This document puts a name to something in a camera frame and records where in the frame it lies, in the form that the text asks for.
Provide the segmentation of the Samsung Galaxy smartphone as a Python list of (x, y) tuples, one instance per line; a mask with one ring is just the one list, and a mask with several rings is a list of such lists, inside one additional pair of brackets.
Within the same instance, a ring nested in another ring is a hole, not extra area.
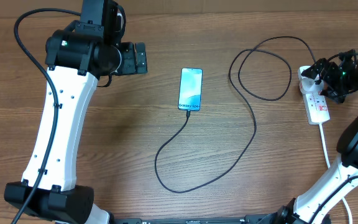
[(182, 68), (178, 109), (184, 111), (199, 111), (201, 109), (201, 89), (203, 70), (200, 68)]

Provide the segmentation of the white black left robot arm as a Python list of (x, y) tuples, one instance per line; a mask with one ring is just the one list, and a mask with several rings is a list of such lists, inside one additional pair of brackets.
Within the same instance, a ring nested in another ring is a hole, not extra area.
[(32, 157), (4, 199), (27, 214), (55, 223), (113, 223), (94, 203), (94, 190), (76, 184), (76, 159), (87, 108), (102, 76), (147, 73), (145, 44), (123, 42), (126, 15), (115, 1), (84, 1), (82, 10), (45, 44), (38, 69), (47, 81)]

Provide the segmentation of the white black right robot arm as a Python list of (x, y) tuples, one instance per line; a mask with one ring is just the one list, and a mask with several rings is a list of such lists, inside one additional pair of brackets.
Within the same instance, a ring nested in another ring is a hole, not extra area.
[[(298, 71), (308, 117), (323, 111), (324, 98), (343, 103), (358, 91), (358, 53), (352, 49), (336, 58), (339, 63), (334, 57), (321, 58)], [(342, 133), (336, 150), (337, 158), (312, 188), (259, 222), (329, 223), (330, 209), (358, 186), (358, 117)]]

